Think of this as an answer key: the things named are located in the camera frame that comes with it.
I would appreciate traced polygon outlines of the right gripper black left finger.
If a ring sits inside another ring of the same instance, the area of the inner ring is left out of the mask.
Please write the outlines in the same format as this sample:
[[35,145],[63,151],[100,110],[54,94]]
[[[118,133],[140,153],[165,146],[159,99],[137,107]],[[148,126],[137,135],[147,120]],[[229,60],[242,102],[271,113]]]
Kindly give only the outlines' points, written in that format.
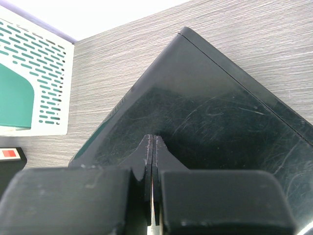
[[145,235],[151,224],[153,136],[114,166],[18,172],[0,200],[3,235]]

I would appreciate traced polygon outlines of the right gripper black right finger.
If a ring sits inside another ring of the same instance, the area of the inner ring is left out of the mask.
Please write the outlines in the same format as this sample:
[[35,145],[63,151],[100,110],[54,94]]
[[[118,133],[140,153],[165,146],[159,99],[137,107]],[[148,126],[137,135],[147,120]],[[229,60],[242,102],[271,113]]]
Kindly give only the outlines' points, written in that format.
[[188,169],[153,137],[155,223],[162,235],[292,235],[282,188],[260,170]]

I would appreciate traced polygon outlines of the black drawer organizer box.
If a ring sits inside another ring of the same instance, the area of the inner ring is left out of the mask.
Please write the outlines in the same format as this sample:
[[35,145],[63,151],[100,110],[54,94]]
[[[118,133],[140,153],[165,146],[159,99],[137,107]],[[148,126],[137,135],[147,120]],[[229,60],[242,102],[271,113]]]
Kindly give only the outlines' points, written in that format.
[[256,169],[281,184],[299,235],[313,232],[313,126],[184,27],[71,159],[116,165],[146,134],[191,169]]

